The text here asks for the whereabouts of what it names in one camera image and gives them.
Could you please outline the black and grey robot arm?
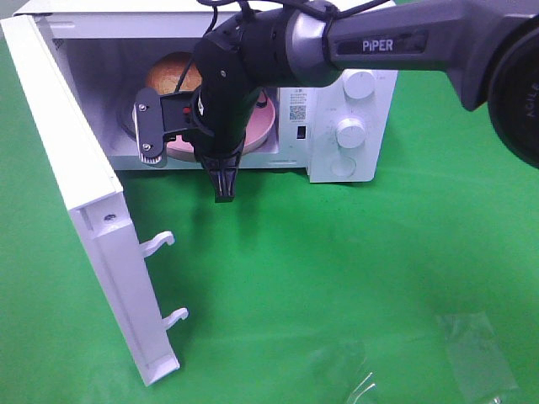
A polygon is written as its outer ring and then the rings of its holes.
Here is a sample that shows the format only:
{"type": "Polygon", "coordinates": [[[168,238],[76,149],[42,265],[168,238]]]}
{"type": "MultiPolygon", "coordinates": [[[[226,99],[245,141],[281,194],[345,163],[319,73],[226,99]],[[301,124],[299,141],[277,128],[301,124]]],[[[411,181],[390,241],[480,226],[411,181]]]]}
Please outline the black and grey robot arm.
{"type": "Polygon", "coordinates": [[[201,84],[196,131],[185,135],[216,200],[235,195],[245,129],[264,87],[319,88],[346,69],[444,72],[462,106],[486,104],[500,140],[538,164],[538,4],[535,1],[370,1],[341,11],[326,1],[247,2],[195,45],[201,84]]]}

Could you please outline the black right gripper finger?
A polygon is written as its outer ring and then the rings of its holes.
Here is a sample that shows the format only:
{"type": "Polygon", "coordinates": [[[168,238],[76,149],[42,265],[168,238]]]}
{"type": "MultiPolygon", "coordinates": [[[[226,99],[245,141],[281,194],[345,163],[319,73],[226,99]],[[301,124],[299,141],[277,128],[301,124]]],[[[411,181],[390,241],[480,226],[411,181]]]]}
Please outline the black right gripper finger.
{"type": "Polygon", "coordinates": [[[210,178],[216,203],[232,202],[235,197],[237,172],[244,149],[242,141],[234,150],[200,155],[200,163],[210,178]]]}

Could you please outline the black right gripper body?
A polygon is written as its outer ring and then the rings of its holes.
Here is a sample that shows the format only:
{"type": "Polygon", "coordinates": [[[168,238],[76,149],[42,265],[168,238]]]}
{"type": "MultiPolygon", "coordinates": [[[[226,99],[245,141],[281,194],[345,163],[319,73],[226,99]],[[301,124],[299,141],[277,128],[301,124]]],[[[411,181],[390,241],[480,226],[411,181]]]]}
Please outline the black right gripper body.
{"type": "Polygon", "coordinates": [[[178,92],[160,98],[163,138],[180,137],[201,155],[227,155],[240,147],[261,87],[213,88],[201,84],[192,92],[178,92]]]}

